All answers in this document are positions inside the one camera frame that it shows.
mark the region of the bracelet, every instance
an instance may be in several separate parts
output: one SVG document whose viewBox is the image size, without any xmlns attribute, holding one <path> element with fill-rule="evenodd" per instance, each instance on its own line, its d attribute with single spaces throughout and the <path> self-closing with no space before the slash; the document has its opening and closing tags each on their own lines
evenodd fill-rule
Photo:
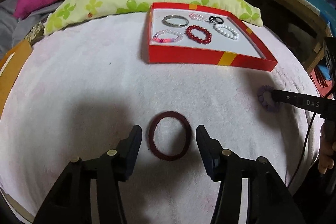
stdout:
<svg viewBox="0 0 336 224">
<path fill-rule="evenodd" d="M 205 39 L 200 39 L 199 37 L 194 36 L 191 33 L 191 30 L 194 30 L 194 29 L 203 32 L 205 34 Z M 202 28 L 201 26 L 198 26 L 198 25 L 189 26 L 185 30 L 185 33 L 186 33 L 187 37 L 189 37 L 191 40 L 196 41 L 197 43 L 200 43 L 200 44 L 209 44 L 211 42 L 211 33 L 207 29 Z"/>
<path fill-rule="evenodd" d="M 266 102 L 264 93 L 265 91 L 272 92 L 273 87 L 270 85 L 263 85 L 261 86 L 257 91 L 258 101 L 260 104 L 269 112 L 279 112 L 280 103 L 274 102 L 274 106 L 270 105 L 268 102 Z"/>
<path fill-rule="evenodd" d="M 174 23 L 170 23 L 170 22 L 167 22 L 168 19 L 171 19 L 171 18 L 178 18 L 178 19 L 182 19 L 185 21 L 184 24 L 174 24 Z M 185 27 L 185 26 L 188 26 L 189 25 L 189 20 L 187 20 L 185 17 L 183 16 L 179 16 L 179 15 L 169 15 L 169 16 L 165 16 L 162 20 L 162 23 L 165 24 L 166 26 L 169 26 L 169 27 L 178 27 L 178 28 L 181 28 L 181 27 Z"/>
<path fill-rule="evenodd" d="M 200 14 L 195 14 L 195 13 L 191 13 L 191 14 L 189 14 L 189 18 L 192 19 L 192 20 L 207 21 L 207 19 L 204 18 L 202 15 L 200 15 Z"/>
<path fill-rule="evenodd" d="M 165 33 L 171 33 L 173 35 L 176 35 L 176 38 L 159 38 L 159 35 L 165 34 Z M 158 31 L 156 34 L 154 34 L 152 40 L 159 43 L 171 43 L 171 42 L 179 42 L 182 40 L 183 34 L 177 31 L 172 30 L 163 30 Z"/>
<path fill-rule="evenodd" d="M 165 117 L 173 117 L 175 119 L 178 119 L 183 124 L 183 127 L 185 129 L 184 147 L 183 147 L 181 153 L 179 153 L 177 155 L 173 155 L 173 156 L 165 155 L 164 153 L 160 152 L 157 149 L 157 147 L 154 143 L 155 128 L 157 127 L 158 123 Z M 163 113 L 159 114 L 158 116 L 156 116 L 152 121 L 152 124 L 151 124 L 151 126 L 149 128 L 149 132 L 148 132 L 149 148 L 152 151 L 152 153 L 161 160 L 167 160 L 167 161 L 178 160 L 178 159 L 182 158 L 185 155 L 185 153 L 187 153 L 188 148 L 190 146 L 191 137 L 192 137 L 192 129 L 191 129 L 191 126 L 190 126 L 188 120 L 182 114 L 180 114 L 178 112 L 166 111 L 166 112 L 163 112 Z"/>
<path fill-rule="evenodd" d="M 209 22 L 213 24 L 223 24 L 224 20 L 221 17 L 211 16 L 209 17 Z"/>
<path fill-rule="evenodd" d="M 234 30 L 233 28 L 231 28 L 228 25 L 224 25 L 224 24 L 216 24 L 214 25 L 214 29 L 219 32 L 220 34 L 224 35 L 225 37 L 231 38 L 233 40 L 237 40 L 239 38 L 239 34 L 237 33 L 236 30 Z M 223 29 L 227 29 L 228 31 L 230 31 L 232 34 L 228 34 L 227 32 L 225 32 Z"/>
</svg>

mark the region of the white beaded bracelet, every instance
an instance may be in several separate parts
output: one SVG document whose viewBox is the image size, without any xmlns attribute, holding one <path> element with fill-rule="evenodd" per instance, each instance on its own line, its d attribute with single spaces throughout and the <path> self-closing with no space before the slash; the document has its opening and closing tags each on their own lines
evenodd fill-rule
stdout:
<svg viewBox="0 0 336 224">
<path fill-rule="evenodd" d="M 214 29 L 217 32 L 219 32 L 220 34 L 224 35 L 225 37 L 231 38 L 233 40 L 237 40 L 239 38 L 238 32 L 236 30 L 234 30 L 233 28 L 231 28 L 230 26 L 228 26 L 228 25 L 216 24 L 216 25 L 214 25 Z M 227 29 L 232 34 L 229 34 L 229 33 L 225 32 L 223 29 Z"/>
</svg>

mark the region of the bed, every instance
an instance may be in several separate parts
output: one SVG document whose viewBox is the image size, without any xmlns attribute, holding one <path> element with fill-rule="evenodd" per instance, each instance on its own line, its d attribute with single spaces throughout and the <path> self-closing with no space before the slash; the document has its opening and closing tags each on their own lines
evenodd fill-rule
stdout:
<svg viewBox="0 0 336 224">
<path fill-rule="evenodd" d="M 138 124 L 143 137 L 135 169 L 119 183 L 128 223 L 210 223 L 219 183 L 206 175 L 194 135 L 180 160 L 159 160 L 149 150 L 151 120 L 170 110 L 184 115 L 193 132 L 203 124 L 240 157 L 265 156 L 288 184 L 312 113 L 290 105 L 267 112 L 256 93 L 261 85 L 318 92 L 272 31 L 246 25 L 278 60 L 272 72 L 148 64 L 147 13 L 109 15 L 44 37 L 34 45 L 0 120 L 0 187 L 34 216 L 70 159 L 100 156 Z M 292 193 L 317 159 L 322 122 L 315 118 Z M 155 143 L 163 153 L 179 152 L 183 139 L 176 120 L 165 118 L 158 125 Z M 240 223 L 246 204 L 244 181 Z"/>
</svg>

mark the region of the black tool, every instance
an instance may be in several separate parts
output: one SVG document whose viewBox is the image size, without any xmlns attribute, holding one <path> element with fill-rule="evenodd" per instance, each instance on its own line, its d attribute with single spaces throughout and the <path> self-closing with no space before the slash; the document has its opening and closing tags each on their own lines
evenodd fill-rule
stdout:
<svg viewBox="0 0 336 224">
<path fill-rule="evenodd" d="M 335 80 L 336 80 L 336 38 L 334 37 L 326 37 L 324 40 L 324 48 L 325 48 L 325 60 L 327 67 L 329 69 L 329 74 L 331 75 L 332 79 L 332 90 L 330 93 L 326 95 L 328 97 L 331 93 L 333 93 L 334 98 L 336 98 L 336 89 L 335 87 Z M 306 94 L 300 94 L 295 92 L 289 92 L 289 91 L 283 91 L 283 90 L 273 90 L 272 91 L 272 99 L 275 102 L 283 102 L 288 103 L 293 106 L 296 106 L 298 108 L 302 108 L 305 110 L 309 110 L 314 112 L 314 115 L 311 119 L 310 125 L 308 127 L 308 131 L 306 134 L 301 158 L 299 160 L 299 164 L 296 168 L 296 171 L 293 175 L 293 178 L 295 177 L 295 174 L 297 173 L 301 161 L 304 156 L 305 152 L 305 146 L 307 143 L 310 127 L 312 125 L 312 121 L 315 117 L 315 114 L 320 114 L 320 117 L 325 119 L 325 139 L 330 142 L 334 143 L 336 141 L 336 101 L 312 96 L 312 95 L 306 95 Z M 334 162 L 336 162 L 336 153 L 332 156 Z M 325 175 L 323 176 L 322 182 L 321 182 L 321 188 L 325 191 L 327 195 L 331 195 L 336 186 L 336 168 L 334 167 L 331 170 L 327 170 Z"/>
<path fill-rule="evenodd" d="M 97 159 L 70 162 L 56 180 L 33 224 L 91 224 L 90 180 L 97 179 L 100 224 L 126 224 L 118 181 L 132 174 L 142 140 L 140 126 Z"/>
<path fill-rule="evenodd" d="M 242 178 L 249 180 L 247 223 L 305 223 L 287 187 L 265 157 L 240 158 L 211 139 L 202 125 L 196 129 L 196 141 L 208 176 L 221 182 L 211 224 L 238 223 Z"/>
</svg>

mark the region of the silver bangle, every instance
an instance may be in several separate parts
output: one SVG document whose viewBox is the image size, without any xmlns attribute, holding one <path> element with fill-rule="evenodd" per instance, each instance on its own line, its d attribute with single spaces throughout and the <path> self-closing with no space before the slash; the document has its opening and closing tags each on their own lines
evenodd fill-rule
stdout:
<svg viewBox="0 0 336 224">
<path fill-rule="evenodd" d="M 171 18 L 178 18 L 178 19 L 182 19 L 185 21 L 184 24 L 173 24 L 173 23 L 169 23 L 167 22 L 168 19 L 171 19 Z M 179 16 L 179 15 L 169 15 L 169 16 L 165 16 L 162 20 L 162 23 L 165 24 L 166 26 L 169 26 L 169 27 L 178 27 L 178 28 L 181 28 L 181 27 L 185 27 L 185 26 L 188 26 L 189 25 L 189 20 L 187 20 L 185 17 L 183 16 Z"/>
</svg>

